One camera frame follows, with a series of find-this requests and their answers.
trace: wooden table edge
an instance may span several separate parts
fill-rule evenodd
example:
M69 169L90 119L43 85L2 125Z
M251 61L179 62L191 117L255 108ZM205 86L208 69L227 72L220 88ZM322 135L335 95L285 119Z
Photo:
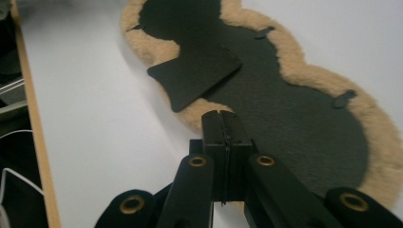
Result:
M30 74L29 60L24 43L24 37L21 30L20 16L18 13L16 0L12 0L11 17L15 25L15 36L18 46L18 54L25 82L25 90L29 107L29 118L33 131L33 139L35 143L39 173L41 175L42 188L44 191L45 206L47 208L48 227L58 228L61 227L61 223L58 213L56 195L53 187L53 181L48 160L48 152L45 145L44 133L42 131L41 118L35 97L33 81Z

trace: fluffy beige rug border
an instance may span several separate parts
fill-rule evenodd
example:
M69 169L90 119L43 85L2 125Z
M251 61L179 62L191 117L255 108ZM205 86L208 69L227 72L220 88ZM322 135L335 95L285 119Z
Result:
M128 0L121 18L121 29L134 52L152 67L177 58L180 47L174 41L156 39L141 29L132 29L139 25L139 14L145 1ZM255 31L276 28L268 34L267 39L278 50L280 73L286 82L308 86L333 97L348 89L356 92L357 96L349 102L348 109L360 121L370 148L369 168L358 190L392 208L403 181L403 151L397 129L376 101L350 80L322 67L306 64L301 47L286 28L256 11L243 9L240 0L221 0L221 20L229 26ZM161 92L169 104L162 87ZM231 111L231 108L198 99L178 113L178 117L194 130L200 131L201 116L210 110Z

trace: white cable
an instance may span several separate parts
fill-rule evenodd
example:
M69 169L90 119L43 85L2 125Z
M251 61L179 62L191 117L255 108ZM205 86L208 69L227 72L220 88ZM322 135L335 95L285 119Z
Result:
M15 134L15 133L19 133L19 132L30 132L32 133L32 130L16 130L16 131L11 131L10 133L7 133L5 135L0 136L0 140L3 138L6 138L9 135Z
M38 191L42 196L44 195L44 191L38 185L33 183L32 181L28 180L26 177L22 176L21 174L15 172L14 170L10 168L4 168L3 172L1 174L1 187L0 187L0 204L3 202L3 197L4 197L4 191L6 189L6 174L7 172L11 173L15 177L19 178L21 181L27 183L29 186L31 186L33 189Z
M3 138L6 138L9 135L15 134L15 133L20 133L20 132L30 132L32 133L32 130L16 130L12 131L10 133L7 133L3 136L0 136L0 140ZM2 177L1 177L1 186L0 186L0 227L1 228L10 228L10 221L9 221L9 216L7 215L6 209L3 207L3 198L4 198L4 192L6 191L6 174L11 173L15 177L19 178L21 181L24 181L27 183L29 186L31 186L33 189L35 189L37 192L39 192L42 196L44 196L44 191L38 187L35 183L32 181L28 180L21 174L17 173L16 171L10 169L10 168L4 168L2 171Z
M11 228L9 216L2 205L0 205L0 227L1 228Z

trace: white tabletop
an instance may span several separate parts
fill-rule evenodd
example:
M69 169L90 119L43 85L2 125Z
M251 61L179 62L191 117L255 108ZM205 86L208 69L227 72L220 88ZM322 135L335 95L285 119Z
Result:
M403 1L244 1L293 32L309 64L364 87L403 130ZM129 189L173 181L199 139L163 102L119 29L125 0L19 0L35 97L63 227L93 227ZM394 210L403 218L403 200ZM248 227L216 206L215 227Z

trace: black mechanical arm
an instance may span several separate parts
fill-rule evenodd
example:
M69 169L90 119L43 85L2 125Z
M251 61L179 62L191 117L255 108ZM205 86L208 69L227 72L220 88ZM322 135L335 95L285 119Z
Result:
M352 188L332 189L325 199L308 191L278 158L257 150L234 113L211 111L201 121L203 138L190 141L174 181L155 195L122 193L97 228L208 228L214 201L244 201L244 215L254 228L403 227Z

